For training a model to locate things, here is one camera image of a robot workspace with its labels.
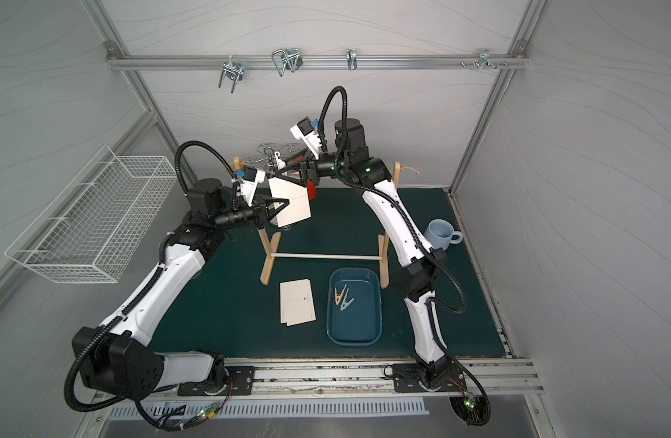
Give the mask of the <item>green clothespin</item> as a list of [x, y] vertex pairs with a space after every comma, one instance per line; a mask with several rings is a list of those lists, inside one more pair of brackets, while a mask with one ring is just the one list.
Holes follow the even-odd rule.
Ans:
[[346, 292], [344, 292], [344, 297], [343, 297], [341, 305], [340, 305], [340, 310], [341, 311], [345, 311], [355, 300], [354, 297], [352, 299], [350, 299], [348, 297], [348, 294], [349, 294], [349, 291], [346, 290]]

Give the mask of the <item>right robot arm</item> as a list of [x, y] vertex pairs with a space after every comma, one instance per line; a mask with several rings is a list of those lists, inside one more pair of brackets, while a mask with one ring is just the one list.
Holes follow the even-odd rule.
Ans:
[[300, 120], [291, 133], [306, 144], [307, 153], [302, 160], [275, 171], [275, 177], [301, 186], [332, 178], [355, 189], [389, 236], [400, 264], [390, 281], [408, 310], [420, 385], [434, 391], [450, 373], [467, 373], [444, 343], [438, 319], [439, 310], [464, 313], [466, 295], [446, 267], [444, 250], [433, 246], [414, 223], [388, 166], [370, 156], [364, 127], [348, 116], [346, 89], [334, 87], [321, 116]]

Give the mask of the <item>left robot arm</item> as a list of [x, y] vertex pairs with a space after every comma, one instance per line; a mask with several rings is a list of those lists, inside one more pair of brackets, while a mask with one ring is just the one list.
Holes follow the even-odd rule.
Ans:
[[[188, 184], [184, 152], [197, 147], [224, 165], [230, 185], [216, 178]], [[200, 274], [223, 243], [227, 231], [255, 224], [263, 229], [289, 201], [257, 195], [270, 173], [244, 165], [235, 169], [200, 141], [182, 143], [174, 156], [176, 178], [189, 210], [159, 245], [154, 269], [129, 298], [99, 326], [83, 327], [72, 339], [75, 360], [63, 383], [63, 397], [75, 412], [94, 412], [123, 401], [140, 405], [149, 395], [176, 386], [221, 393], [230, 384], [217, 353], [157, 353], [149, 345], [180, 292]]]

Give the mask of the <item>yellow wooden clothespin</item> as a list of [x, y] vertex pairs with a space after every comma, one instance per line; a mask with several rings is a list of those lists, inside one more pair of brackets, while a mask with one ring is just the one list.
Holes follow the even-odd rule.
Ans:
[[346, 285], [346, 284], [344, 284], [344, 286], [342, 287], [342, 289], [340, 291], [335, 289], [335, 305], [338, 305], [338, 306], [341, 306], [341, 307], [344, 306], [344, 304], [346, 304], [346, 301], [347, 301], [348, 293], [349, 293], [349, 288], [348, 288], [348, 285]]

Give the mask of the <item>white clothespin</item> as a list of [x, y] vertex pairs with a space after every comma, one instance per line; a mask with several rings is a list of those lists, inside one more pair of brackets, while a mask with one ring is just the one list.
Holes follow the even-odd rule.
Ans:
[[286, 162], [285, 160], [282, 160], [281, 153], [279, 151], [276, 151], [273, 155], [273, 162], [274, 162], [274, 169], [275, 170], [281, 170], [286, 167]]

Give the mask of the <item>white postcard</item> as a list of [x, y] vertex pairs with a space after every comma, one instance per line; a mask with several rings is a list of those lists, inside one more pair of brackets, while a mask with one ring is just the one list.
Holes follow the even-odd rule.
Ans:
[[283, 211], [287, 217], [288, 226], [311, 217], [310, 201], [305, 187], [279, 178], [271, 178], [269, 188], [272, 197], [290, 200], [289, 206]]
[[291, 301], [291, 283], [283, 282], [280, 284], [280, 305], [281, 305], [281, 323], [287, 324], [289, 319], [289, 307]]
[[290, 281], [291, 301], [287, 327], [316, 320], [312, 284], [309, 279]]

